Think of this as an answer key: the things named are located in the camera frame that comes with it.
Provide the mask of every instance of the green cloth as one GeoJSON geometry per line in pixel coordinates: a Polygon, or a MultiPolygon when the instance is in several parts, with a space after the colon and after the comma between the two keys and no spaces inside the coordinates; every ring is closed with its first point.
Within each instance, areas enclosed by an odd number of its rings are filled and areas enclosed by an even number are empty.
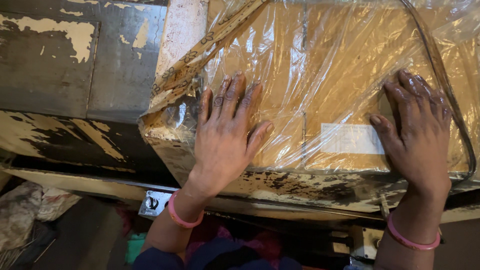
{"type": "Polygon", "coordinates": [[[133,264],[137,256],[140,254],[140,249],[144,245],[147,233],[132,234],[130,240],[127,241],[127,253],[125,253],[125,263],[133,264]]]}

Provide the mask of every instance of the dark floor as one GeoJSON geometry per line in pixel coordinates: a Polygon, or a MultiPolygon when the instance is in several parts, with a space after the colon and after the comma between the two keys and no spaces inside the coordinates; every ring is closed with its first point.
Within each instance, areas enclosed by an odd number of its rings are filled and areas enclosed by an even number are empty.
{"type": "MultiPolygon", "coordinates": [[[[114,208],[82,199],[58,222],[59,237],[34,264],[34,270],[128,270],[127,237],[114,208]]],[[[440,226],[447,244],[437,248],[435,270],[475,269],[480,253],[480,219],[440,226]]]]}

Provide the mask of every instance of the blue sleeve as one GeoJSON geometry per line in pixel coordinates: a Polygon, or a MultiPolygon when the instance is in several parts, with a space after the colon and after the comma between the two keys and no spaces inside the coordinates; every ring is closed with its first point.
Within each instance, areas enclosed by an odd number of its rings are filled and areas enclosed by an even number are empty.
{"type": "Polygon", "coordinates": [[[183,270],[182,259],[174,253],[163,252],[154,247],[140,253],[133,262],[132,270],[183,270]]]}

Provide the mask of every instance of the forearm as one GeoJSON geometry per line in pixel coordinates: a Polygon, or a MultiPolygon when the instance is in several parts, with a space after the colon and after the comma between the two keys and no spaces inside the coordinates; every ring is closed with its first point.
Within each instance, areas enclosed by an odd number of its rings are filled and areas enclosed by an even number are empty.
{"type": "MultiPolygon", "coordinates": [[[[188,180],[175,197],[175,212],[183,221],[195,222],[210,200],[211,197],[201,195],[188,180]]],[[[155,247],[165,252],[184,252],[191,233],[192,229],[178,226],[165,208],[150,227],[142,251],[155,247]]]]}
{"type": "MultiPolygon", "coordinates": [[[[409,188],[393,214],[393,225],[404,238],[421,245],[435,241],[447,187],[420,193],[409,188]]],[[[375,261],[376,269],[433,269],[434,250],[417,251],[397,242],[385,230],[375,261]]]]}

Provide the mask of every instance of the wrist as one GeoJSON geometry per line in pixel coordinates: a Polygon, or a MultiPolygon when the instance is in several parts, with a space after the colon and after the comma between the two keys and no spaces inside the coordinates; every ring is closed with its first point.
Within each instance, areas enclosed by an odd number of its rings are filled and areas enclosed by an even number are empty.
{"type": "Polygon", "coordinates": [[[217,190],[215,185],[215,182],[218,181],[218,175],[214,177],[196,164],[190,171],[185,186],[188,184],[191,192],[198,197],[213,198],[221,191],[217,190]]]}
{"type": "Polygon", "coordinates": [[[448,174],[441,177],[431,177],[421,181],[409,181],[407,193],[421,198],[424,201],[446,200],[452,188],[448,174]]]}

